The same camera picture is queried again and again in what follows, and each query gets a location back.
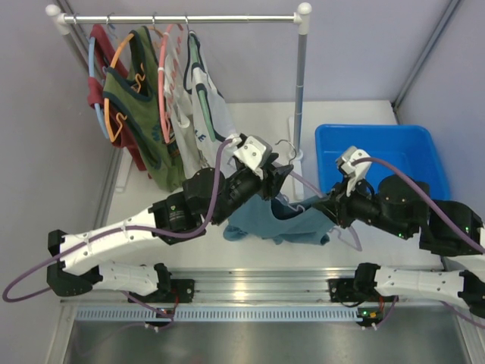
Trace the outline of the lavender plastic hanger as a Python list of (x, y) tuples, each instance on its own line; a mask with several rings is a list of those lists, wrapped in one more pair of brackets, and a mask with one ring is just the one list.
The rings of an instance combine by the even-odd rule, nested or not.
[[(306, 186), (308, 189), (310, 189), (314, 195), (318, 197), (322, 197), (323, 193), (319, 190), (318, 187), (316, 187), (314, 184), (306, 180), (303, 175), (302, 175), (302, 158), (303, 158), (303, 152), (301, 150), (298, 150), (292, 142), (286, 139), (281, 139), (278, 140), (275, 145), (279, 145), (280, 143), (287, 143), (290, 147), (290, 152), (289, 152), (289, 157), (288, 157), (288, 163), (294, 166), (294, 171), (291, 172), (291, 175), (295, 180), (297, 180), (300, 184)], [(348, 232), (351, 234), (354, 243), (350, 243), (347, 240), (344, 240), (342, 238), (342, 230), (333, 227), (330, 229), (330, 232), (336, 232), (337, 233), (337, 239), (344, 243), (345, 245), (349, 246), (350, 248), (356, 250), (357, 252), (361, 252), (362, 249), (362, 244), (361, 240), (359, 238), (359, 235), (357, 231), (354, 229), (354, 227), (349, 227)]]

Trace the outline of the teal tank top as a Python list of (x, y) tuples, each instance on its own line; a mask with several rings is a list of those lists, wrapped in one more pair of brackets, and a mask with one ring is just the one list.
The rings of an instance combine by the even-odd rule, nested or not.
[(323, 246), (330, 240), (328, 233), (335, 224), (312, 207), (317, 199), (313, 196), (288, 204), (253, 196), (228, 218), (224, 239), (238, 241), (255, 236), (277, 245), (289, 242)]

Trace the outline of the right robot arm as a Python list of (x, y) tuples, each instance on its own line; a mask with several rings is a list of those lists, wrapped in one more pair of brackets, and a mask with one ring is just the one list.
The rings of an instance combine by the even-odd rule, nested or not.
[(346, 184), (334, 185), (329, 195), (313, 204), (340, 228), (361, 221), (407, 240), (419, 236), (419, 247), (446, 257), (453, 271), (411, 271), (364, 262), (358, 265), (347, 291), (337, 290), (341, 302), (370, 302), (379, 298), (422, 298), (443, 301), (484, 316), (484, 254), (460, 238), (443, 220), (449, 218), (474, 243), (484, 245), (484, 222), (461, 202), (435, 200), (430, 188), (418, 182), (410, 187), (397, 175), (384, 178), (377, 190), (363, 180), (348, 193)]

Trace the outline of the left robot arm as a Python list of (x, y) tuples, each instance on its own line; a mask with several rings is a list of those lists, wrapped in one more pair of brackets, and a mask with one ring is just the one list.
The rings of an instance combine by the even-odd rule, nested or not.
[(46, 272), (48, 286), (60, 297), (91, 290), (126, 291), (155, 301), (169, 297), (171, 273), (163, 263), (126, 265), (117, 258), (165, 243), (168, 246), (205, 235), (205, 222), (219, 225), (253, 196), (273, 199), (292, 165), (276, 166), (275, 154), (258, 176), (242, 162), (229, 177), (204, 168), (169, 195), (124, 221), (83, 234), (52, 231), (48, 250), (57, 260)]

